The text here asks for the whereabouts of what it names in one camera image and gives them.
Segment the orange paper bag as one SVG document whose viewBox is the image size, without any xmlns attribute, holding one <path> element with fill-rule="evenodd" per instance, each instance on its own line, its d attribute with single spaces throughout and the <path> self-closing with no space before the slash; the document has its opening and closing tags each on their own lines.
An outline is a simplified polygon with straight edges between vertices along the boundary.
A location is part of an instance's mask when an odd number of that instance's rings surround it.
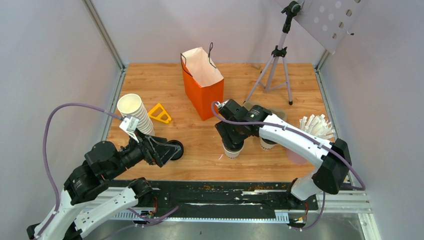
<svg viewBox="0 0 424 240">
<path fill-rule="evenodd" d="M 193 48 L 180 54 L 184 90 L 201 120 L 214 116 L 211 103 L 224 98 L 225 79 L 211 58 L 214 44 L 206 51 Z"/>
</svg>

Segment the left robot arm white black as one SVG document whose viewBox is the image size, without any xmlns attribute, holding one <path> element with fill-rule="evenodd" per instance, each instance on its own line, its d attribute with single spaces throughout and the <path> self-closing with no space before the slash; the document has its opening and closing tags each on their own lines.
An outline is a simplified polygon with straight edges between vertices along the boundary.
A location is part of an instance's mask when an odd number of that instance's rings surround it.
<svg viewBox="0 0 424 240">
<path fill-rule="evenodd" d="M 136 178 L 116 196 L 82 213 L 98 195 L 109 188 L 108 181 L 141 161 L 163 167 L 180 159 L 184 146 L 178 140 L 141 134 L 130 137 L 127 146 L 117 149 L 110 141 L 100 141 L 84 155 L 83 163 L 69 175 L 59 201 L 42 222 L 27 227 L 31 240 L 81 240 L 100 224 L 124 209 L 139 204 L 149 206 L 153 188 L 144 178 Z"/>
</svg>

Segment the black coffee cup lid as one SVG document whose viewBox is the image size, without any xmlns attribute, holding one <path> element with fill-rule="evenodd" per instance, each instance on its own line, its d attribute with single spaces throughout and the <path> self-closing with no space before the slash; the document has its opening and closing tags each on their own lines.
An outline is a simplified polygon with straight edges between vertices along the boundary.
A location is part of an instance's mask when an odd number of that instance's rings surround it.
<svg viewBox="0 0 424 240">
<path fill-rule="evenodd" d="M 239 143 L 233 143 L 230 141 L 223 141 L 222 142 L 223 148 L 226 152 L 229 153 L 235 153 L 240 152 L 244 148 L 244 141 Z"/>
</svg>

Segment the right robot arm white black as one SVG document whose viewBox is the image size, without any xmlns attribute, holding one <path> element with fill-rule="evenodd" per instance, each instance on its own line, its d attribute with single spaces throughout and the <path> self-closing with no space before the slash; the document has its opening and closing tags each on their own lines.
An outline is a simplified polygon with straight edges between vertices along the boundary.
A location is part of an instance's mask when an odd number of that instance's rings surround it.
<svg viewBox="0 0 424 240">
<path fill-rule="evenodd" d="M 253 105 L 251 109 L 229 99 L 211 103 L 215 124 L 228 158 L 239 156 L 244 142 L 257 137 L 272 145 L 281 145 L 311 163 L 315 169 L 292 181 L 285 195 L 286 204 L 298 209 L 310 196 L 324 192 L 337 195 L 351 171 L 349 148 L 344 140 L 331 142 L 287 123 L 268 108 Z"/>
</svg>

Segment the white paper coffee cup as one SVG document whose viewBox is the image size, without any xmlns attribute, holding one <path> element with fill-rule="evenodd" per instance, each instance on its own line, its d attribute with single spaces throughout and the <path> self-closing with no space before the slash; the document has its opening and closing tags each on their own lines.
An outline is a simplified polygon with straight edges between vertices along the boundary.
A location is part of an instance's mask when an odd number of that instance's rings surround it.
<svg viewBox="0 0 424 240">
<path fill-rule="evenodd" d="M 229 159 L 235 159 L 240 155 L 243 148 L 244 147 L 242 146 L 240 149 L 234 150 L 234 149 L 227 148 L 225 145 L 223 145 L 224 155 Z"/>
</svg>

